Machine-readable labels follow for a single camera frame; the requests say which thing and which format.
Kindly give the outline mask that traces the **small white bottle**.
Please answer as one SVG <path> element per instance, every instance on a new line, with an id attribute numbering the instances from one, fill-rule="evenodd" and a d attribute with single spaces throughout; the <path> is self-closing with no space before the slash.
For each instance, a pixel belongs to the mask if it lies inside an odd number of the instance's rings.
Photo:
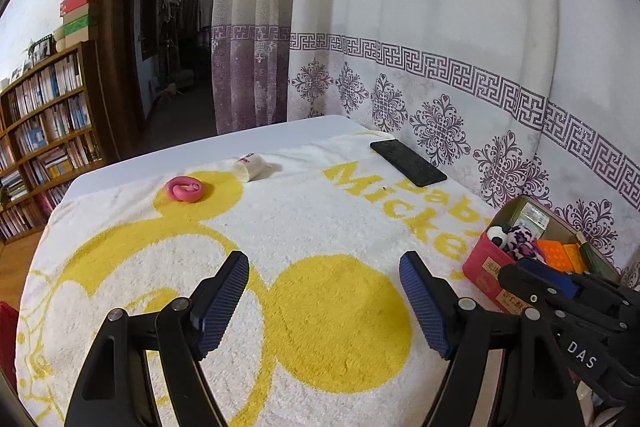
<path id="1" fill-rule="evenodd" d="M 240 157 L 232 166 L 233 174 L 242 182 L 264 179 L 271 173 L 271 166 L 262 156 L 248 153 Z"/>

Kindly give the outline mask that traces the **panda figurine toy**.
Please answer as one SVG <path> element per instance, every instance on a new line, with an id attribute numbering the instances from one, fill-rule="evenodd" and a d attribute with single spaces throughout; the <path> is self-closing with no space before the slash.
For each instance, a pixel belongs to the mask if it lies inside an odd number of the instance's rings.
<path id="1" fill-rule="evenodd" d="M 508 243 L 508 234 L 499 225 L 493 225 L 486 230 L 486 236 L 491 244 L 494 244 L 499 249 L 506 248 Z"/>

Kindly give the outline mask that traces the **orange silicone block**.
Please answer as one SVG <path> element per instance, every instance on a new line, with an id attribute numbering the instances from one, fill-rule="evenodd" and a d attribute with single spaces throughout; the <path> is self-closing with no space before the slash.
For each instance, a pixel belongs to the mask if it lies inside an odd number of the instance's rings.
<path id="1" fill-rule="evenodd" d="M 546 265 L 552 269 L 573 273 L 588 270 L 577 243 L 562 244 L 551 239 L 537 239 L 535 244 Z"/>

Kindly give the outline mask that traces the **pink tin box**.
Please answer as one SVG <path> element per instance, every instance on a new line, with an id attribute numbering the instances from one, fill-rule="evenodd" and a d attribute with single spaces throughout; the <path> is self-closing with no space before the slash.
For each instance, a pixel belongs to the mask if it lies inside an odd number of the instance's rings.
<path id="1" fill-rule="evenodd" d="M 507 265 L 524 261 L 537 277 L 548 272 L 589 271 L 617 283 L 620 274 L 586 236 L 544 207 L 538 200 L 518 196 L 503 205 L 480 233 L 462 271 L 502 311 L 519 314 L 530 305 L 499 282 Z"/>

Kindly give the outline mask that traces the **small white printed carton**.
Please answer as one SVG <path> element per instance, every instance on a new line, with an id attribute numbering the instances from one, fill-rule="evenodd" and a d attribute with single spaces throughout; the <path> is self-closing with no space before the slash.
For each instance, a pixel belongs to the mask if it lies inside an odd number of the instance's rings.
<path id="1" fill-rule="evenodd" d="M 514 213 L 512 228 L 526 229 L 534 239 L 544 235 L 550 222 L 550 216 L 532 202 L 524 202 L 522 207 Z"/>

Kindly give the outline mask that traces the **white yellow Mickey towel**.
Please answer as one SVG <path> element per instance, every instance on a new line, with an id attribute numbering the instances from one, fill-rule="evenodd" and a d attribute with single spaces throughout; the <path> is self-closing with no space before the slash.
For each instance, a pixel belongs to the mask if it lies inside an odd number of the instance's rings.
<path id="1" fill-rule="evenodd" d="M 108 311 L 162 309 L 232 251 L 250 277 L 203 371 L 232 426 L 417 426 L 446 364 L 402 291 L 416 251 L 462 295 L 462 265 L 492 209 L 454 180 L 412 185 L 361 132 L 268 156 L 241 182 L 229 161 L 192 167 L 198 202 L 165 178 L 69 197 L 53 211 L 23 291 L 17 390 L 38 424 L 59 426 Z"/>

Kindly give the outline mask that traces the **black smartphone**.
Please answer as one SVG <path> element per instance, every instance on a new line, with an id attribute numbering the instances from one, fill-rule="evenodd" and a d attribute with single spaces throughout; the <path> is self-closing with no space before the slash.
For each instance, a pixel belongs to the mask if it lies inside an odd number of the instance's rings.
<path id="1" fill-rule="evenodd" d="M 416 187 L 426 187 L 447 180 L 445 173 L 397 139 L 371 142 L 370 149 L 383 157 Z"/>

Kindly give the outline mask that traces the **wooden bookshelf with books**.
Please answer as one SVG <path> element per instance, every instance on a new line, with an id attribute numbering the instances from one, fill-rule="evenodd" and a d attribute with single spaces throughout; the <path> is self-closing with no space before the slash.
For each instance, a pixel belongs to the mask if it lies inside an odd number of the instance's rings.
<path id="1" fill-rule="evenodd" d="M 1 92 L 1 243 L 43 230 L 70 184 L 116 158 L 92 41 Z"/>

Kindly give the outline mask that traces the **white purple patterned curtain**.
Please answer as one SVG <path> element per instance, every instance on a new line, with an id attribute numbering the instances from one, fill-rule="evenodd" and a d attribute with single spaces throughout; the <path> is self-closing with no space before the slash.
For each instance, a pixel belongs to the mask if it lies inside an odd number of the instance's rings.
<path id="1" fill-rule="evenodd" d="M 293 0 L 288 118 L 396 135 L 639 280 L 639 0 Z"/>

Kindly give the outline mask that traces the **stacked boxes on shelf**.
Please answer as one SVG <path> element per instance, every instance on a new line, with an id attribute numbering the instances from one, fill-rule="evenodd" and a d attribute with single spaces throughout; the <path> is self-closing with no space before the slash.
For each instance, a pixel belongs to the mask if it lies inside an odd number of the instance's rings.
<path id="1" fill-rule="evenodd" d="M 98 38 L 100 0 L 63 0 L 58 12 L 62 25 L 53 33 L 58 52 Z"/>

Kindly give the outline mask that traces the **sheer purple curtain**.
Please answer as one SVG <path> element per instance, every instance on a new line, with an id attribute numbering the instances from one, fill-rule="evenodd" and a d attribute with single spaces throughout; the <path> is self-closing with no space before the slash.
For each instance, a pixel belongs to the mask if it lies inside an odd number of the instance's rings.
<path id="1" fill-rule="evenodd" d="M 212 83 L 225 134 L 285 120 L 293 0 L 214 0 Z"/>

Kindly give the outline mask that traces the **wooden door frame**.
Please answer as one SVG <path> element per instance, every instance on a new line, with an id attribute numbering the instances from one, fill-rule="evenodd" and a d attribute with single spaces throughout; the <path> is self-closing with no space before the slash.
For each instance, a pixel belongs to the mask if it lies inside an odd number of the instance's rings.
<path id="1" fill-rule="evenodd" d="M 139 76 L 134 58 L 134 18 L 126 9 L 134 0 L 101 0 L 96 55 L 111 141 L 104 145 L 109 162 L 134 156 L 144 127 Z"/>

